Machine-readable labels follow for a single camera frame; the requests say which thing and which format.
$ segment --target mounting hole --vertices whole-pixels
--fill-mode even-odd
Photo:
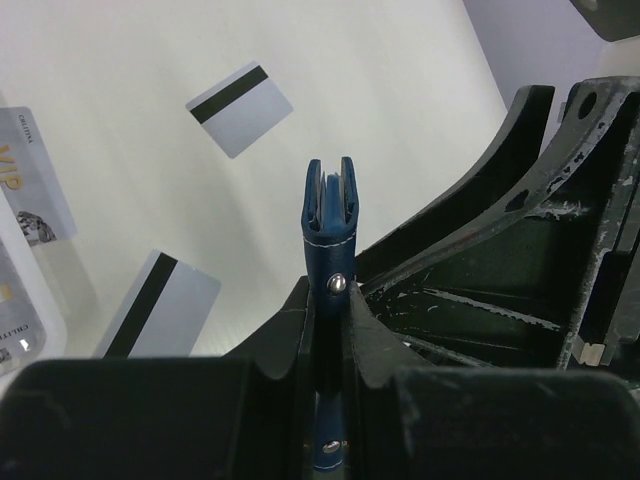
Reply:
[[[505,212],[514,212],[516,210],[520,210],[524,207],[524,201],[529,196],[529,190],[523,190],[518,195],[513,197],[511,201],[507,204],[504,211]]]
[[[596,104],[596,98],[598,98],[596,92],[591,92],[582,101],[582,105],[580,105],[580,109],[578,110],[578,118],[580,120],[589,115],[591,110],[593,110],[593,106]]]

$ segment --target metal rivet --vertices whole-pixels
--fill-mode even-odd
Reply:
[[[340,442],[337,440],[332,440],[329,443],[325,443],[322,447],[322,451],[324,453],[334,453],[338,451],[340,448]]]
[[[338,295],[339,293],[344,292],[344,289],[347,288],[347,279],[344,278],[344,275],[341,273],[336,273],[332,275],[327,282],[327,287],[329,288],[329,292],[333,295]]]

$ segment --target black magnetic stripe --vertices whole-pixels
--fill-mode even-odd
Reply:
[[[194,107],[193,110],[191,110],[191,115],[196,117],[196,120],[202,125],[220,110],[228,107],[249,90],[264,82],[267,78],[269,78],[267,72],[265,72],[262,67],[257,66],[250,72],[245,73],[231,85],[224,87],[213,97],[209,97],[200,105]]]
[[[124,317],[105,357],[128,357],[178,261],[161,253]]]

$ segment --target white backdrop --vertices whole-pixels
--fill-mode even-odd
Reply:
[[[304,273],[311,158],[353,157],[360,250],[458,179],[505,113],[460,0],[0,5],[0,106],[32,109],[79,230],[36,252],[69,355],[93,352],[154,248],[221,280],[194,353],[224,353]],[[230,160],[184,105],[251,60],[294,113]]]

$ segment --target white stitching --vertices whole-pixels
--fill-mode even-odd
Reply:
[[[320,470],[329,470],[330,468],[336,468],[341,463],[342,463],[342,460],[340,460],[338,463],[334,463],[330,467],[321,467],[320,465],[314,465],[314,468],[319,468]]]
[[[339,247],[340,245],[344,245],[345,243],[353,240],[353,237],[356,236],[356,232],[353,232],[351,234],[351,236],[349,238],[347,238],[345,241],[340,242],[340,243],[334,243],[331,245],[318,245],[316,243],[311,243],[309,240],[307,240],[306,238],[302,237],[302,239],[305,241],[305,243],[308,243],[309,245],[311,245],[312,247],[318,247],[318,248],[331,248],[331,247]]]

